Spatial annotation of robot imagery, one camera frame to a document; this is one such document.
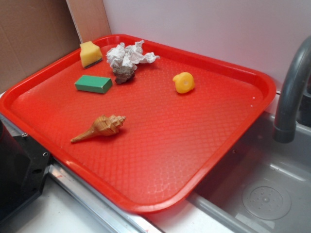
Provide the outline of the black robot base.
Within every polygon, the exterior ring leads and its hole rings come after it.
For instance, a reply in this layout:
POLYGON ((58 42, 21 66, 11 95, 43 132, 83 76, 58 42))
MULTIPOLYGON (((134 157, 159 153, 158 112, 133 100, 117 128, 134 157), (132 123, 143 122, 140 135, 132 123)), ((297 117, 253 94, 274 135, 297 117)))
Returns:
POLYGON ((0 223, 43 191, 51 154, 31 136, 12 136, 0 123, 0 223))

